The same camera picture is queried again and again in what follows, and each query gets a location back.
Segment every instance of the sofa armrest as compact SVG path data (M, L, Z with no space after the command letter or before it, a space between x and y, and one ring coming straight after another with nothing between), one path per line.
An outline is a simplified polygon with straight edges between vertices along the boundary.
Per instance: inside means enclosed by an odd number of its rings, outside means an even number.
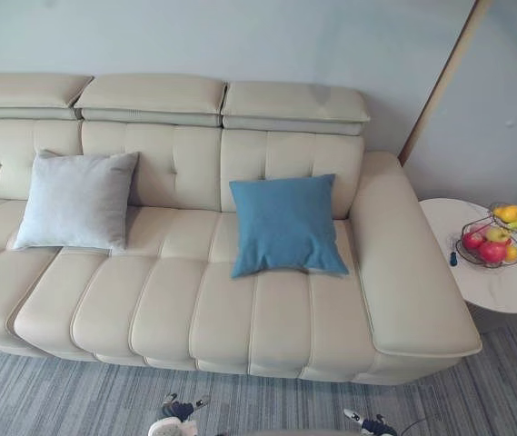
M414 357L478 352L480 335L395 156L365 154L349 219L377 350Z

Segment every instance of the red apple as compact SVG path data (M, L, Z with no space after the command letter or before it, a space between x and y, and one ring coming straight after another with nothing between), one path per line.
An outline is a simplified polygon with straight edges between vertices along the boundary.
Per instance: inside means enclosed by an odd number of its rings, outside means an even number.
M506 244L486 241L478 247L478 253L486 263L502 262L506 257Z
M474 250L481 246L484 242L484 237L478 232L470 232L462 237L462 245L467 250Z

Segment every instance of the carpet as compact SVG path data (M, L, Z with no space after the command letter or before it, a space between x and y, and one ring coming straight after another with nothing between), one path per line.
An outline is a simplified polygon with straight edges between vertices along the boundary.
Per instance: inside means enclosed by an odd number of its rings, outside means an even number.
M406 436L517 436L517 318L482 337L483 351L400 386L177 372L0 354L0 435L145 436L162 398L210 393L200 436L269 429L354 430L343 407L381 413Z

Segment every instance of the white marble tabletop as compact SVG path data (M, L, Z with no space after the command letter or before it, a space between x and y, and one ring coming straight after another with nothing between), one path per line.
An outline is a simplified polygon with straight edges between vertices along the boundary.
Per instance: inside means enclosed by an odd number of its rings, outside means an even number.
M440 244L446 262L462 234L462 227L487 215L487 209L476 204L447 198L420 202L433 234ZM517 241L517 233L512 237ZM452 274L465 301L496 312L517 313L517 263L489 269L469 263L457 255Z

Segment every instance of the cable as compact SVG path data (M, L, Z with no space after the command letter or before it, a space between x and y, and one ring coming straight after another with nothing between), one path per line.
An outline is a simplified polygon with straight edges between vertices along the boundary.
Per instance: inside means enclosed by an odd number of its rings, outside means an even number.
M408 430L411 429L411 427L413 427L415 424L419 424L420 422L422 421L427 421L428 418L431 418L431 416L426 416L425 418L421 418L420 420L416 421L416 422L413 422L411 423L410 425L408 425L403 431L402 431L402 434L400 434L400 436L403 436Z

